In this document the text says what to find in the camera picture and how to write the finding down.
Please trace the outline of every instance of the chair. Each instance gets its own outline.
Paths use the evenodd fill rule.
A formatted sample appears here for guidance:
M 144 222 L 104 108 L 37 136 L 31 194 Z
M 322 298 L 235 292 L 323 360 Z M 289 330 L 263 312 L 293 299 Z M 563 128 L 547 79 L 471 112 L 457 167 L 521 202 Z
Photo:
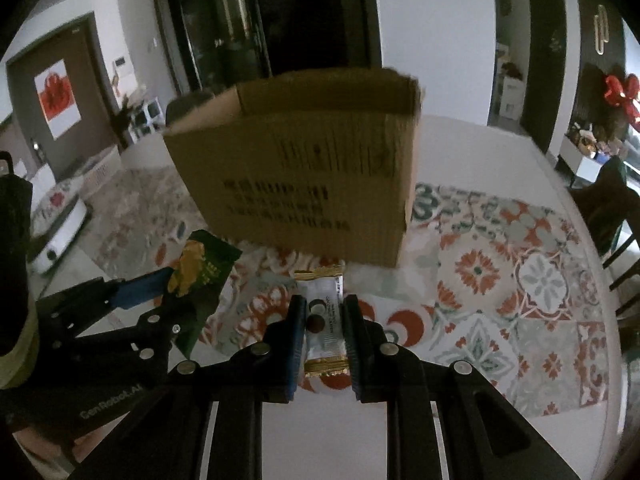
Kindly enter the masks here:
M 596 181 L 569 193 L 584 218 L 598 254 L 615 249 L 622 223 L 640 204 L 638 194 L 626 186 L 626 169 L 618 156 L 612 156 L 600 169 Z
M 626 248 L 631 245 L 634 240 L 638 239 L 638 235 L 640 234 L 640 206 L 638 203 L 632 205 L 633 209 L 631 213 L 626 217 L 626 222 L 629 224 L 631 228 L 631 236 L 625 240 L 625 242 L 620 245 L 619 248 L 604 262 L 603 267 L 606 269 L 609 267 L 613 261 L 620 256 L 623 252 L 625 252 Z M 611 285 L 609 286 L 609 290 L 615 290 L 620 286 L 622 282 L 628 280 L 632 276 L 636 274 L 640 274 L 640 260 L 636 261 L 631 267 L 629 267 L 625 272 L 622 273 L 620 277 L 618 277 Z M 628 300 L 624 305 L 622 305 L 619 309 L 616 310 L 616 315 L 619 316 L 626 310 L 628 310 L 633 304 L 635 304 L 638 300 L 640 300 L 640 292 L 638 292 L 634 297 Z

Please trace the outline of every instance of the chair leg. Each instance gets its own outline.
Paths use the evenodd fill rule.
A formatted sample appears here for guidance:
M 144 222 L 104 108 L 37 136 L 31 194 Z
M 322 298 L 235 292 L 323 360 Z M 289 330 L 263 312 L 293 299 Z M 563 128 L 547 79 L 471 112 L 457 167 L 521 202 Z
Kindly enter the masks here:
M 614 288 L 617 288 L 620 285 L 620 283 L 624 282 L 628 278 L 631 278 L 634 274 L 637 274 L 637 273 L 638 273 L 638 262 L 634 263 L 631 267 L 625 270 L 622 276 L 620 276 L 613 283 L 611 283 L 611 285 L 609 285 L 609 290 L 613 290 Z
M 602 264 L 602 267 L 604 269 L 606 269 L 607 267 L 609 267 L 612 263 L 613 260 L 615 260 L 617 257 L 620 256 L 620 254 L 622 254 L 623 252 L 626 251 L 626 248 L 629 247 L 629 245 L 631 245 L 633 243 L 633 241 L 636 239 L 635 236 L 631 235 L 629 238 L 627 238 L 624 243 L 622 245 L 620 245 L 620 247 L 618 247 L 616 249 L 616 251 L 609 257 L 607 258 L 607 260 Z
M 636 301 L 640 300 L 640 292 L 638 292 L 634 297 L 632 297 L 629 301 L 627 301 L 623 306 L 616 310 L 616 316 L 619 316 L 623 312 L 626 312 L 630 309 Z

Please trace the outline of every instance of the patterned tablecloth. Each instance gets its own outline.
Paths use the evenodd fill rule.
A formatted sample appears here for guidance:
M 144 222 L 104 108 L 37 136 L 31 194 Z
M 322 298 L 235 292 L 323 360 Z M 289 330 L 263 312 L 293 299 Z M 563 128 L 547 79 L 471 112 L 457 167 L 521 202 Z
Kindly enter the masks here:
M 232 355 L 281 319 L 293 272 L 334 263 L 242 242 L 200 338 Z M 607 341 L 580 238 L 556 212 L 517 200 L 417 185 L 397 269 L 347 264 L 345 293 L 387 338 L 424 360 L 478 368 L 524 416 L 607 400 Z M 350 378 L 301 381 L 351 395 Z

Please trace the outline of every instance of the white basket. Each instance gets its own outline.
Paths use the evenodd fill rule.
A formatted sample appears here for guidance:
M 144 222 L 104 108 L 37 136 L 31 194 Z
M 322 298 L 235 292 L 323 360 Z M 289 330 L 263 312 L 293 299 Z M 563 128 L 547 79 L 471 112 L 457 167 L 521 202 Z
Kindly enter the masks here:
M 80 190 L 80 197 L 83 200 L 98 191 L 105 182 L 122 169 L 122 161 L 120 160 L 117 146 L 102 150 L 96 155 L 96 158 L 98 163 L 83 175 L 84 183 Z

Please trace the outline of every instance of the open cardboard box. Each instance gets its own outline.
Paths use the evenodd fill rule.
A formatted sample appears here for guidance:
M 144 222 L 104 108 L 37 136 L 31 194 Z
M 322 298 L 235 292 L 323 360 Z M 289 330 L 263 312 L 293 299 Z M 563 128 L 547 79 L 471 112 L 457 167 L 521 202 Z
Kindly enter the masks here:
M 415 79 L 308 70 L 239 84 L 164 141 L 214 234 L 395 267 L 419 118 Z

